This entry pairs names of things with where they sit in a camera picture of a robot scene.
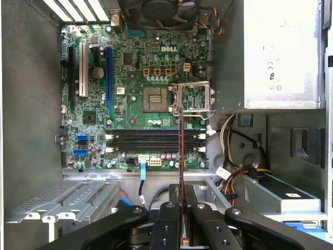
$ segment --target ram slot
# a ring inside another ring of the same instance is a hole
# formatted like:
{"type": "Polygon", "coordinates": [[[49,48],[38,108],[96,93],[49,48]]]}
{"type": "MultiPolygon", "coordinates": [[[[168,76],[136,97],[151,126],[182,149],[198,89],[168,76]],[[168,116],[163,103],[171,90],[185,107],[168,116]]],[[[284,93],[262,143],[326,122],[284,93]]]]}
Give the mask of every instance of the ram slot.
{"type": "Polygon", "coordinates": [[[112,48],[107,47],[105,53],[105,93],[109,114],[112,114],[112,48]]]}
{"type": "MultiPolygon", "coordinates": [[[[184,132],[185,138],[194,138],[198,134],[202,133],[200,130],[187,130],[184,132]]],[[[155,139],[176,139],[178,140],[177,130],[113,130],[107,131],[107,134],[114,135],[115,138],[119,139],[145,139],[145,138],[155,138],[155,139]]]]}
{"type": "MultiPolygon", "coordinates": [[[[185,151],[194,151],[196,147],[200,146],[198,143],[185,142],[185,151]]],[[[164,151],[164,152],[177,152],[178,142],[119,142],[113,143],[112,147],[118,148],[120,151],[164,151]]]]}
{"type": "Polygon", "coordinates": [[[80,43],[80,69],[79,69],[79,95],[88,97],[89,83],[89,47],[86,43],[80,43]]]}
{"type": "Polygon", "coordinates": [[[75,48],[68,48],[68,99],[71,107],[71,112],[74,112],[75,107],[75,70],[76,70],[76,53],[75,48]]]}

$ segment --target blue tab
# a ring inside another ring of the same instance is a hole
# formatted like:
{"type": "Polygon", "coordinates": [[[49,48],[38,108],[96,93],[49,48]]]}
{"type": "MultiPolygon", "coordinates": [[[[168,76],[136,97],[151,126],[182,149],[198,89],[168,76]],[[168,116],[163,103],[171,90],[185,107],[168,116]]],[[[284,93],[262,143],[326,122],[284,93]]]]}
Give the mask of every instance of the blue tab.
{"type": "Polygon", "coordinates": [[[140,168],[141,168],[141,180],[146,180],[146,162],[142,161],[140,162],[140,168]]]}
{"type": "Polygon", "coordinates": [[[316,229],[305,229],[303,227],[303,223],[301,223],[301,222],[287,222],[287,223],[285,223],[285,225],[295,228],[297,230],[300,230],[304,233],[310,234],[312,236],[315,236],[319,239],[322,239],[323,241],[326,240],[326,238],[325,238],[326,231],[324,229],[322,229],[321,227],[317,227],[316,229]]]}
{"type": "Polygon", "coordinates": [[[132,203],[130,203],[129,201],[127,201],[127,200],[125,200],[125,199],[123,199],[123,198],[121,198],[120,200],[121,200],[122,202],[126,203],[127,205],[130,205],[130,206],[133,205],[132,203]]]}

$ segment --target blue sata port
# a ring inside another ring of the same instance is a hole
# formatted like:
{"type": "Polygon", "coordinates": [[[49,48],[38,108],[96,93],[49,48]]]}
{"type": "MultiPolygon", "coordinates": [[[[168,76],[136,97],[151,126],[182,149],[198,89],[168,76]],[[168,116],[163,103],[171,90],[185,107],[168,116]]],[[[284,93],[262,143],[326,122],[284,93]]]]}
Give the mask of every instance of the blue sata port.
{"type": "Polygon", "coordinates": [[[77,135],[76,139],[78,141],[88,141],[88,135],[77,135]]]}
{"type": "Polygon", "coordinates": [[[74,149],[73,150],[73,154],[74,155],[87,155],[88,154],[88,150],[87,149],[74,149]]]}

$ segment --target ce marking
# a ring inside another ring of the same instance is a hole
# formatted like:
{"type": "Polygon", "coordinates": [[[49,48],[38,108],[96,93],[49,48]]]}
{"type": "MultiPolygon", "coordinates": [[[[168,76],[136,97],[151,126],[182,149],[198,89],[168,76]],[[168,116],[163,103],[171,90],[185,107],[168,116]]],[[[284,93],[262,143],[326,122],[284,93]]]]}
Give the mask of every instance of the ce marking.
{"type": "Polygon", "coordinates": [[[273,63],[271,61],[267,65],[269,66],[267,70],[273,70],[273,63]]]}

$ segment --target label sticker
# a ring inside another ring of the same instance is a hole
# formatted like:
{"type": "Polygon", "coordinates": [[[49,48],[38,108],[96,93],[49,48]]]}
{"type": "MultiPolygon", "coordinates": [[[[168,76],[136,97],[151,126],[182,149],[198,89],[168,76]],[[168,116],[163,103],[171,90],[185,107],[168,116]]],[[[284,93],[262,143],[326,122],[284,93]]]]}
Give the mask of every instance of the label sticker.
{"type": "Polygon", "coordinates": [[[219,175],[224,180],[227,180],[231,175],[231,173],[228,170],[225,170],[222,167],[219,167],[217,169],[216,174],[219,175]]]}
{"type": "Polygon", "coordinates": [[[143,195],[140,195],[140,196],[139,196],[139,199],[140,199],[142,205],[146,203],[146,202],[145,202],[145,198],[144,198],[143,195]]]}
{"type": "Polygon", "coordinates": [[[289,197],[296,197],[296,198],[301,197],[299,194],[286,194],[286,195],[289,197]]]}
{"type": "Polygon", "coordinates": [[[117,88],[117,95],[124,95],[125,94],[125,88],[124,87],[118,87],[117,88]]]}

